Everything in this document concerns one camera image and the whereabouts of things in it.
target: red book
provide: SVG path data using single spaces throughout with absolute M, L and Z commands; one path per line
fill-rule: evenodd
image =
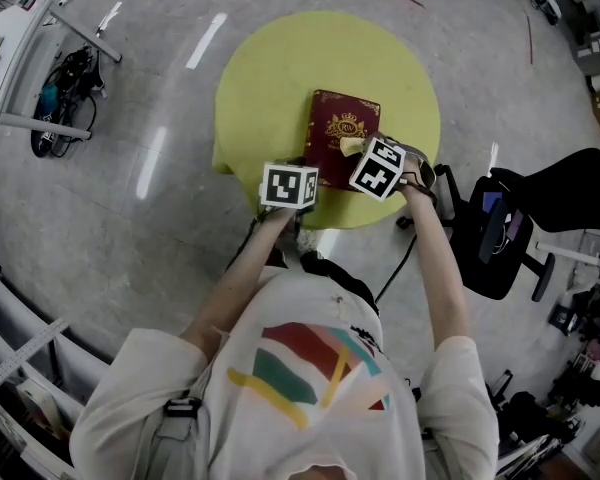
M 320 169 L 320 185 L 356 192 L 349 178 L 360 155 L 345 157 L 340 139 L 367 137 L 377 132 L 379 125 L 378 103 L 333 91 L 314 91 L 304 158 L 308 166 Z

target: black office chair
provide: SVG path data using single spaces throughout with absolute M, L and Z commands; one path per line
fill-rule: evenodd
M 453 219 L 442 220 L 451 227 L 451 248 L 464 285 L 474 292 L 500 300 L 509 292 L 520 265 L 539 280 L 531 299 L 540 301 L 549 284 L 555 257 L 540 263 L 526 252 L 533 222 L 548 232 L 600 229 L 600 151 L 585 149 L 531 176 L 507 169 L 491 169 L 491 178 L 476 183 L 469 201 L 460 197 L 448 165 L 435 168 L 446 175 L 454 209 Z M 486 193 L 501 194 L 489 212 L 484 210 Z M 519 224 L 513 233 L 507 216 Z M 396 223 L 406 229 L 413 221 L 402 217 Z

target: concrete floor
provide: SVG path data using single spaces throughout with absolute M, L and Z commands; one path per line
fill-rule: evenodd
M 557 29 L 525 0 L 73 0 L 93 28 L 117 2 L 106 39 L 124 54 L 105 66 L 93 139 L 64 159 L 38 159 L 29 135 L 0 129 L 0 264 L 40 309 L 115 355 L 132 327 L 178 331 L 218 279 L 251 218 L 238 183 L 210 168 L 213 99 L 224 66 L 249 34 L 278 16 L 335 9 L 398 37 L 429 73 L 442 118 L 439 162 L 471 193 L 500 146 L 498 165 L 523 174 L 585 147 L 600 129 L 584 79 Z M 531 19 L 529 63 L 525 11 Z M 195 71 L 185 63 L 218 12 L 229 18 Z M 166 140 L 151 144 L 159 128 Z M 136 195 L 147 160 L 148 194 Z M 411 239 L 394 217 L 340 234 L 333 254 L 377 293 Z M 575 245 L 580 233 L 539 237 Z M 541 303 L 522 269 L 503 301 L 468 292 L 485 376 L 504 369 L 542 393 L 574 344 L 546 324 L 573 265 L 558 260 Z M 416 257 L 380 304 L 386 352 L 416 383 L 432 351 Z

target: yellow round table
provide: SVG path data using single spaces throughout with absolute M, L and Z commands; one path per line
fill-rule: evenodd
M 393 34 L 341 12 L 293 14 L 251 35 L 229 61 L 216 92 L 213 167 L 233 173 L 252 207 L 265 162 L 302 156 L 313 91 L 375 101 L 380 131 L 423 151 L 433 163 L 440 113 L 426 71 Z M 348 229 L 376 222 L 404 204 L 320 187 L 312 229 Z

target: strap buckle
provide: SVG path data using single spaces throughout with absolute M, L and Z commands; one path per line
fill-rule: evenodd
M 199 398 L 174 398 L 164 406 L 167 416 L 172 418 L 195 418 L 202 405 Z

